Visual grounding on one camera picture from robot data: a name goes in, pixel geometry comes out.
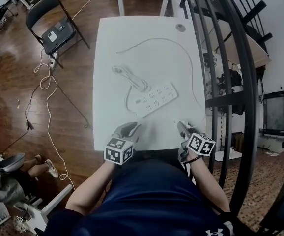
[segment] hand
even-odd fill
[[[187,161],[190,161],[192,159],[197,158],[199,155],[195,154],[193,151],[190,149],[188,150],[188,156],[187,156]]]

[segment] under armour logo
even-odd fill
[[[217,236],[222,236],[222,231],[223,229],[219,228],[217,232],[211,233],[211,230],[207,230],[205,231],[207,233],[208,236],[212,236],[212,235],[217,235]]]

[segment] person's left arm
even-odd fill
[[[114,163],[105,162],[72,193],[66,209],[87,215],[99,200],[106,185],[111,180],[114,170]]]

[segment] black bracelet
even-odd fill
[[[202,156],[198,155],[196,158],[194,158],[194,159],[192,159],[192,160],[190,160],[190,161],[188,161],[188,162],[184,162],[183,164],[195,162],[195,161],[197,161],[198,159],[200,159],[201,157],[202,157]]]

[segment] wooden floor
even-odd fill
[[[61,0],[68,13],[74,16],[88,0]],[[123,0],[126,15],[159,15],[162,0]],[[0,32],[0,153],[8,145],[26,132],[25,108],[29,103],[34,88],[40,80],[47,76],[46,66],[34,73],[40,63],[42,46],[37,42],[25,25],[27,10],[22,4],[17,6],[19,15],[11,17],[6,30]],[[17,8],[11,6],[15,13]],[[60,62],[65,69],[57,67],[54,76],[63,91],[74,104],[92,122],[92,82],[95,43],[100,18],[119,16],[117,0],[93,0],[75,18],[85,39],[90,44],[89,50],[83,42],[66,52]],[[43,33],[54,25],[63,13],[54,9],[37,23],[35,30]],[[48,63],[47,55],[43,62]],[[53,91],[54,85],[48,90],[38,88],[33,95],[28,119],[34,126],[21,140],[5,153],[6,156],[20,152],[27,159],[40,154],[44,159],[51,159],[59,173],[65,173],[62,160],[58,157],[47,134],[49,114],[46,98]],[[50,132],[59,153],[66,161],[69,175],[75,187],[79,186],[102,163],[101,151],[94,151],[93,132],[84,129],[84,118],[69,103],[65,96],[57,92],[49,100],[52,112]],[[48,176],[39,178],[41,193],[44,200],[52,199],[69,181],[60,181]]]

